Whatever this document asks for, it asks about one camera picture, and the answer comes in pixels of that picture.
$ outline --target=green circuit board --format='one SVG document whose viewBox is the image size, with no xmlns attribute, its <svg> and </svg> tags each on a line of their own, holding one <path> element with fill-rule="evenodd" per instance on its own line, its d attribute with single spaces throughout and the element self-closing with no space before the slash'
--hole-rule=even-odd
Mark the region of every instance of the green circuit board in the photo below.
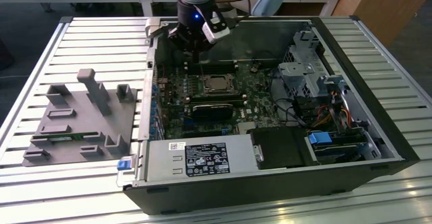
<svg viewBox="0 0 432 224">
<path fill-rule="evenodd" d="M 255 125 L 255 127 L 273 127 L 283 125 L 277 117 L 271 98 L 268 96 L 269 69 L 261 69 L 251 73 L 252 62 L 237 64 L 236 73 L 225 74 L 232 78 L 235 90 L 245 95 L 247 104 L 233 107 L 229 120 L 193 122 L 188 117 L 191 106 L 185 103 L 187 97 L 193 94 L 204 97 L 204 80 L 208 75 L 187 75 L 184 70 L 173 68 L 168 73 L 163 95 L 163 115 L 165 139 L 181 139 L 205 132 L 221 132 L 223 135 L 237 135 L 239 126 Z"/>
</svg>

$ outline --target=desk leg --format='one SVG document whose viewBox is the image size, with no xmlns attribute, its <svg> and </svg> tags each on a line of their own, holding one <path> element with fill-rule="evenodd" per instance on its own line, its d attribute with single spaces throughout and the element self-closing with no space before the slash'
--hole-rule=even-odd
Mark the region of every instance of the desk leg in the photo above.
<svg viewBox="0 0 432 224">
<path fill-rule="evenodd" d="M 47 13 L 52 12 L 51 3 L 40 3 L 40 5 Z"/>
<path fill-rule="evenodd" d="M 328 0 L 327 3 L 324 4 L 321 13 L 319 14 L 320 16 L 331 16 L 333 14 L 333 10 L 336 7 L 339 0 Z"/>
<path fill-rule="evenodd" d="M 141 0 L 141 7 L 143 7 L 143 14 L 144 17 L 152 17 L 153 16 L 153 10 L 151 8 L 152 0 Z"/>
</svg>

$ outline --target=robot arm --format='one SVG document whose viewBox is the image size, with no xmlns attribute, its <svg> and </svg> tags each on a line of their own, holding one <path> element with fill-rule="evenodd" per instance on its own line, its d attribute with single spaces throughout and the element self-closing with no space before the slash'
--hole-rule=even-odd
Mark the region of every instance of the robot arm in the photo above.
<svg viewBox="0 0 432 224">
<path fill-rule="evenodd" d="M 169 39 L 184 52 L 199 54 L 229 35 L 235 23 L 223 17 L 217 3 L 229 3 L 252 16 L 271 16 L 283 0 L 177 0 L 179 24 Z"/>
</svg>

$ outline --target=warning label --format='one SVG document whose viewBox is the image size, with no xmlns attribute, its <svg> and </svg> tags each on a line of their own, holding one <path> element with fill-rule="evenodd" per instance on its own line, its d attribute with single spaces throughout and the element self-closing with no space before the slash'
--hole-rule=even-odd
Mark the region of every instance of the warning label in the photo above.
<svg viewBox="0 0 432 224">
<path fill-rule="evenodd" d="M 184 155 L 189 177 L 229 173 L 225 143 L 185 146 Z"/>
</svg>

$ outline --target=motherboard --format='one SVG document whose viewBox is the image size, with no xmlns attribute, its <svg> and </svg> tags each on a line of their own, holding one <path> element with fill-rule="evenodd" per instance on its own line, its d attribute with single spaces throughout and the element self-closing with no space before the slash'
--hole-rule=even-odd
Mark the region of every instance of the motherboard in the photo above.
<svg viewBox="0 0 432 224">
<path fill-rule="evenodd" d="M 268 94 L 271 68 L 253 61 L 159 70 L 165 139 L 247 134 L 283 125 Z"/>
</svg>

